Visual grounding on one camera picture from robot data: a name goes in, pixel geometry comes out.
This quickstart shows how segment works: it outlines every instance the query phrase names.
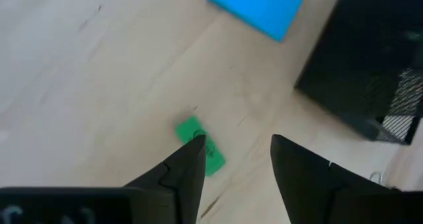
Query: light wood surface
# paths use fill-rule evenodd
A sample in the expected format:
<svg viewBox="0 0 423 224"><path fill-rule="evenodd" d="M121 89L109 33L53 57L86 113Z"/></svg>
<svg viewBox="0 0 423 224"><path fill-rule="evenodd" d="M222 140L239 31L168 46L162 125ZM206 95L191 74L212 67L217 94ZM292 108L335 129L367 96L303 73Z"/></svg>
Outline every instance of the light wood surface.
<svg viewBox="0 0 423 224"><path fill-rule="evenodd" d="M273 133L384 171L397 146L293 91L335 1L304 0L279 44L206 0L0 0L0 185L121 186L181 146L187 114L227 159L200 223L289 223Z"/></svg>

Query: green block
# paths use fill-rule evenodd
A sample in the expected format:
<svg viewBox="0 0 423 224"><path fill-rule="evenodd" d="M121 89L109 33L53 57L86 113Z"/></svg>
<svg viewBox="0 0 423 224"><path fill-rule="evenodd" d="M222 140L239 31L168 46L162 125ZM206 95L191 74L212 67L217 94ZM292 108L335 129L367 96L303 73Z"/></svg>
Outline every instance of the green block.
<svg viewBox="0 0 423 224"><path fill-rule="evenodd" d="M197 117L192 116L179 124L175 130L183 144L197 135L206 135L206 176L211 176L225 165L225 157L220 153L213 139L207 134Z"/></svg>

